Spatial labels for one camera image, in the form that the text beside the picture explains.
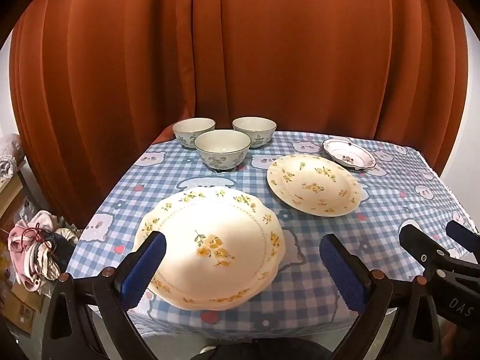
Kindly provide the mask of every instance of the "tableware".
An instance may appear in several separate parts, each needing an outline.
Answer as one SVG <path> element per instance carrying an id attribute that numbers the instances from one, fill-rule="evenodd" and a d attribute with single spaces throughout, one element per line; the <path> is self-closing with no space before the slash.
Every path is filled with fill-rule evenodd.
<path id="1" fill-rule="evenodd" d="M 362 188 L 347 169 L 323 157 L 292 154 L 267 169 L 267 182 L 286 204 L 317 216 L 341 216 L 356 209 Z"/>
<path id="2" fill-rule="evenodd" d="M 372 153 L 363 147 L 343 139 L 326 139 L 323 149 L 340 165 L 354 170 L 370 169 L 377 161 Z"/>
<path id="3" fill-rule="evenodd" d="M 215 128 L 215 121 L 207 117 L 193 117 L 181 120 L 172 126 L 177 141 L 189 149 L 195 149 L 195 139 L 204 132 Z"/>
<path id="4" fill-rule="evenodd" d="M 251 139 L 234 130 L 213 130 L 203 133 L 195 140 L 200 158 L 213 169 L 232 169 L 247 155 Z"/>
<path id="5" fill-rule="evenodd" d="M 274 212 L 253 195 L 195 187 L 164 200 L 140 223 L 136 251 L 152 231 L 166 254 L 148 288 L 184 310 L 226 310 L 264 290 L 285 253 Z"/>
<path id="6" fill-rule="evenodd" d="M 251 148 L 257 148 L 270 142 L 277 124 L 264 117 L 239 117 L 232 122 L 233 129 L 247 134 L 251 139 Z"/>

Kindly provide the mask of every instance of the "table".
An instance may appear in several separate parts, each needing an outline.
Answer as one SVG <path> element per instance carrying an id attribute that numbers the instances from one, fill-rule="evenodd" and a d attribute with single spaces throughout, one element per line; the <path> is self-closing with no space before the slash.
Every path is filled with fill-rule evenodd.
<path id="1" fill-rule="evenodd" d="M 362 202 L 354 212 L 322 218 L 285 205 L 270 192 L 266 169 L 274 159 L 296 152 L 327 156 L 321 134 L 277 131 L 272 142 L 247 154 L 238 171 L 216 174 L 196 151 L 176 141 L 150 146 L 122 177 L 83 233 L 70 260 L 74 278 L 97 275 L 118 266 L 134 245 L 143 216 L 163 198 L 196 186 L 223 185 L 257 196 L 272 209 L 284 229 L 287 252 L 272 285 L 227 311 L 185 311 L 149 290 L 129 316 L 142 335 L 201 333 L 211 338 L 307 335 L 349 325 L 356 316 L 339 295 L 322 265 L 318 245 L 334 233 L 370 269 L 393 279 L 409 279 L 420 265 L 399 245 L 400 228 L 414 224 L 451 252 L 466 253 L 445 235 L 457 220 L 477 232 L 458 200 L 411 148 L 349 139 L 373 152 L 377 166 L 354 173 L 362 184 Z"/>

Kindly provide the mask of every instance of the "orange curtain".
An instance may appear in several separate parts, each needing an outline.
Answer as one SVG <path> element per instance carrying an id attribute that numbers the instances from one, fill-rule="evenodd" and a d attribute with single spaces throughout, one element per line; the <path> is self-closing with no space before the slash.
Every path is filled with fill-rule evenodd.
<path id="1" fill-rule="evenodd" d="M 79 226 L 193 115 L 409 145 L 440 172 L 467 85 L 450 0 L 35 0 L 10 57 L 29 162 Z"/>

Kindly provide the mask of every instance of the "round plate with yellow flowers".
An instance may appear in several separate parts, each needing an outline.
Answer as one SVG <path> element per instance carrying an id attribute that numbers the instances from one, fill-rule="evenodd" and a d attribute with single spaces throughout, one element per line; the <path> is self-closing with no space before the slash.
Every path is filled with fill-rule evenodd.
<path id="1" fill-rule="evenodd" d="M 280 223 L 253 195 L 195 187 L 162 200 L 140 223 L 136 251 L 152 231 L 166 254 L 148 288 L 184 310 L 226 310 L 264 290 L 285 253 Z"/>
<path id="2" fill-rule="evenodd" d="M 347 169 L 323 157 L 292 154 L 267 170 L 272 191 L 286 204 L 317 216 L 341 216 L 356 209 L 362 188 Z"/>

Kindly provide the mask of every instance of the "ceramic bowl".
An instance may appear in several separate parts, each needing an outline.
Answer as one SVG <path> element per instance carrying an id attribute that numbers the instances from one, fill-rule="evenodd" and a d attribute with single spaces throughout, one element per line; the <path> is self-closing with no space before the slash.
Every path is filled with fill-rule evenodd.
<path id="1" fill-rule="evenodd" d="M 353 170 L 370 169 L 377 164 L 372 153 L 347 140 L 337 138 L 324 140 L 323 149 L 334 161 Z"/>
<path id="2" fill-rule="evenodd" d="M 226 310 L 274 279 L 285 254 L 274 212 L 253 195 L 195 187 L 162 200 L 140 223 L 134 251 L 152 231 L 166 254 L 148 288 L 184 310 Z"/>
<path id="3" fill-rule="evenodd" d="M 227 170 L 239 165 L 247 155 L 251 139 L 234 130 L 213 130 L 195 140 L 200 158 L 213 169 Z"/>
<path id="4" fill-rule="evenodd" d="M 195 149 L 195 139 L 215 128 L 215 121 L 207 117 L 193 117 L 181 120 L 172 126 L 177 141 L 189 149 Z"/>
<path id="5" fill-rule="evenodd" d="M 267 182 L 285 203 L 317 216 L 348 214 L 362 200 L 362 188 L 347 169 L 314 155 L 276 159 L 267 170 Z"/>
<path id="6" fill-rule="evenodd" d="M 233 129 L 247 134 L 251 139 L 251 148 L 257 148 L 270 142 L 277 124 L 263 117 L 239 117 L 232 122 Z"/>

